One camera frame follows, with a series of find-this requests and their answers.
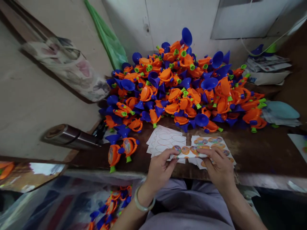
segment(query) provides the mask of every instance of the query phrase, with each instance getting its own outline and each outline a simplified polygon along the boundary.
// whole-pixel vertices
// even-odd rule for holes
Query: bangle
[[[150,211],[150,210],[153,209],[154,204],[156,203],[156,198],[155,198],[155,197],[153,198],[153,201],[152,201],[152,203],[151,203],[151,205],[150,205],[149,207],[144,207],[144,206],[142,206],[142,205],[140,204],[140,202],[138,201],[138,191],[140,190],[140,187],[141,187],[141,186],[142,186],[142,185],[140,185],[140,186],[136,189],[136,191],[135,191],[135,194],[134,194],[135,204],[137,205],[137,208],[138,208],[139,210],[144,211],[144,212],[148,212],[148,211]]]

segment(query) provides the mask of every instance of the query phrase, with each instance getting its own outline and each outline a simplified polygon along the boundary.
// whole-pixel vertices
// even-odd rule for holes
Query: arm
[[[208,155],[209,158],[216,162],[213,165],[209,158],[203,159],[209,177],[224,198],[234,222],[241,229],[267,229],[237,189],[234,181],[233,164],[228,160],[223,151],[216,147],[212,147],[212,149],[198,149],[197,151]]]
[[[167,162],[171,154],[178,155],[174,149],[167,149],[159,156],[151,158],[148,175],[144,184],[138,191],[138,201],[143,207],[150,206],[156,193],[165,186],[176,166],[177,159]],[[122,211],[111,230],[135,230],[145,222],[147,212],[140,211],[132,199],[129,205]]]

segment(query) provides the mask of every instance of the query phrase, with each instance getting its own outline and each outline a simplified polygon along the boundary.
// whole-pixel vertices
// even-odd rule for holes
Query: wooden table
[[[132,162],[126,163],[122,157],[116,165],[118,171],[131,171],[147,173],[151,155],[146,153],[148,145],[146,142],[154,130],[152,124],[143,123],[140,134],[131,132],[131,136],[140,140],[137,151],[132,155]],[[159,125],[182,131],[176,127],[170,117],[160,120]],[[273,129],[266,127],[254,134],[250,129],[241,129],[238,126],[230,128],[227,124],[220,124],[224,131],[212,134],[204,133],[198,127],[189,130],[184,136],[187,137],[187,145],[191,145],[191,137],[199,135],[203,137],[221,136],[224,138],[234,159],[236,182],[245,185],[253,185],[267,188],[286,189],[288,180],[295,181],[297,185],[307,188],[307,165],[299,151],[292,143],[287,133],[293,133],[290,127]],[[70,165],[86,169],[109,170],[108,150],[110,144],[92,151],[80,151]],[[177,164],[172,174],[177,178],[189,178],[209,180],[206,170],[199,170],[193,164]]]

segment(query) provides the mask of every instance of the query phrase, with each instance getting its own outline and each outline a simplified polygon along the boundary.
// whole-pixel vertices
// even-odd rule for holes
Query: thermos
[[[68,124],[61,124],[49,129],[45,141],[64,147],[80,150],[92,150],[103,141]]]

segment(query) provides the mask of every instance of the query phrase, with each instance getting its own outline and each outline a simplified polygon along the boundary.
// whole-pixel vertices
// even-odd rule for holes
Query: electrical cable
[[[252,3],[253,3],[253,0],[251,0],[250,3],[249,3],[249,9],[248,9],[248,11],[247,11],[247,14],[248,14],[249,11],[250,11],[250,8],[251,8],[251,6],[252,6]],[[301,19],[298,23],[296,23],[294,26],[292,26],[286,33],[284,33],[281,37],[279,37],[278,39],[276,39],[271,45],[273,45],[275,42],[277,42],[279,39],[281,39],[283,36],[285,36],[292,28],[296,27],[298,24],[300,24],[300,23],[301,23],[302,21],[304,21],[306,18],[307,18],[307,16],[304,17],[303,19]],[[244,42],[243,42],[243,39],[242,39],[242,31],[241,31],[240,39],[241,39],[241,43],[242,43],[242,45],[244,46],[244,48],[246,49],[246,51],[247,51],[249,54],[253,55],[253,54],[246,48],[246,46],[245,46],[245,44],[244,44]]]

